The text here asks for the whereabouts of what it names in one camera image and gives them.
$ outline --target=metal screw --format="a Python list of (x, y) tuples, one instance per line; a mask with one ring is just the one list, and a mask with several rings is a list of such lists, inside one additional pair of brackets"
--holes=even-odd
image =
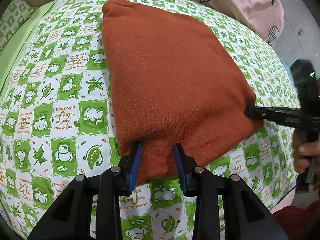
[(196, 173), (202, 173), (202, 172), (204, 172), (204, 168), (201, 167), (201, 166), (196, 166), (196, 167), (195, 167), (195, 172), (196, 172)]
[(120, 168), (119, 166), (113, 166), (113, 167), (111, 168), (111, 171), (114, 172), (114, 173), (116, 173), (116, 172), (121, 171), (121, 168)]
[(231, 176), (231, 179), (232, 179), (233, 181), (239, 181), (239, 180), (240, 180), (240, 176), (237, 175), (237, 174), (233, 174), (233, 175)]
[(84, 175), (79, 174), (76, 176), (76, 181), (82, 181), (82, 180), (84, 180)]

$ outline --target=bed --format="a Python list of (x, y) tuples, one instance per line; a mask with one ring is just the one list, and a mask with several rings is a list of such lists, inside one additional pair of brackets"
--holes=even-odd
[[(43, 5), (1, 51), (0, 68), (7, 78), (0, 79), (0, 213), (23, 238), (74, 176), (98, 175), (119, 161), (111, 77), (101, 39), (101, 8), (107, 1)], [(239, 66), (257, 106), (299, 107), (274, 50), (241, 23), (188, 0), (128, 1), (198, 19)], [(92, 115), (92, 106), (106, 114)], [(97, 129), (86, 125), (100, 120), (104, 125)], [(265, 122), (207, 168), (220, 176), (240, 175), (271, 210), (295, 186), (292, 133)], [(176, 177), (136, 187), (131, 197), (119, 201), (124, 239), (191, 239), (196, 199), (182, 195)], [(221, 198), (219, 208), (223, 239)]]

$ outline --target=black device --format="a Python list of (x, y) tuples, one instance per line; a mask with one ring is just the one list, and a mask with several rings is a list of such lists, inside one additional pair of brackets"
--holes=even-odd
[[(301, 108), (247, 106), (245, 115), (251, 119), (265, 119), (279, 125), (296, 128), (302, 143), (319, 140), (320, 97), (312, 63), (297, 59), (290, 67)], [(308, 157), (310, 168), (297, 177), (297, 191), (307, 191), (316, 182), (316, 158)]]

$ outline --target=red fabric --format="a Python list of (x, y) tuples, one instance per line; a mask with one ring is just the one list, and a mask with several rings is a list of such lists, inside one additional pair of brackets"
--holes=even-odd
[(313, 202), (306, 210), (295, 206), (284, 207), (273, 214), (289, 240), (298, 240), (320, 208), (320, 201)]
[(138, 184), (175, 174), (177, 142), (205, 166), (261, 127), (244, 115), (254, 92), (207, 26), (125, 0), (102, 10), (120, 155), (143, 144)]

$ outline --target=human hand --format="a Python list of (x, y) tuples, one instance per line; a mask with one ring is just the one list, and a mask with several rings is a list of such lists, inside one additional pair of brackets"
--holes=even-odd
[(315, 172), (320, 171), (320, 141), (302, 143), (298, 133), (294, 132), (292, 137), (293, 146), (293, 158), (294, 158), (294, 169), (297, 173), (304, 173), (306, 168), (311, 164), (311, 161), (306, 157), (315, 156), (317, 157), (317, 165)]

